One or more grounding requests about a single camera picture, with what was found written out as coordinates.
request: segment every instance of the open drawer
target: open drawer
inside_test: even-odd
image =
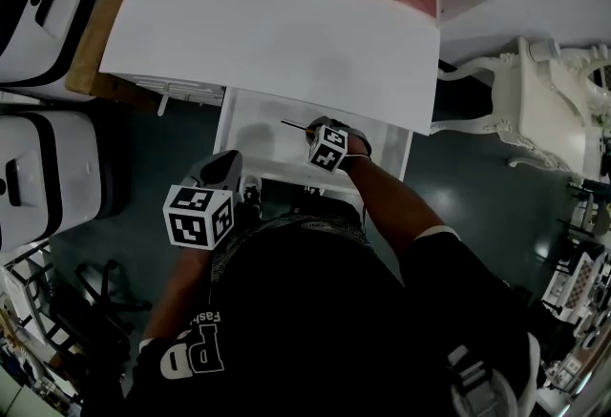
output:
[[[227,88],[225,92],[214,152],[240,151],[245,174],[358,195],[343,171],[332,175],[310,165],[305,133],[281,123],[287,119],[307,125],[321,115],[363,131],[371,143],[373,162],[403,179],[411,131],[303,101],[237,88]]]

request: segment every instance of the carved chair leg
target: carved chair leg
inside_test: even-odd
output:
[[[533,166],[534,168],[538,169],[550,169],[549,166],[545,164],[545,162],[538,159],[533,159],[531,157],[512,157],[511,159],[507,160],[507,164],[511,168],[515,168],[518,164],[526,164],[528,166]]]
[[[440,131],[457,131],[465,134],[493,134],[501,127],[498,115],[485,115],[473,120],[443,120],[431,125],[431,135]]]
[[[510,57],[507,57],[505,60],[499,57],[478,57],[477,59],[463,64],[451,73],[445,73],[438,70],[437,78],[442,81],[455,81],[482,71],[492,71],[496,73],[497,71],[511,68],[513,64],[514,60]]]

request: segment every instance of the wooden surface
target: wooden surface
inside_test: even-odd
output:
[[[427,135],[434,19],[393,0],[125,0],[100,69],[275,94]]]
[[[98,72],[108,36],[122,3],[123,0],[97,0],[66,76],[66,88],[71,92],[154,110],[160,100],[158,94],[125,79]]]

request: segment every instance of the white desk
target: white desk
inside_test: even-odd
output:
[[[428,134],[438,54],[435,22],[392,0],[124,0],[100,70],[160,92],[213,83]]]

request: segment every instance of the white wall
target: white wall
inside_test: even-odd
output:
[[[492,0],[441,27],[441,59],[456,64],[509,49],[519,35],[560,44],[611,43],[611,0]]]

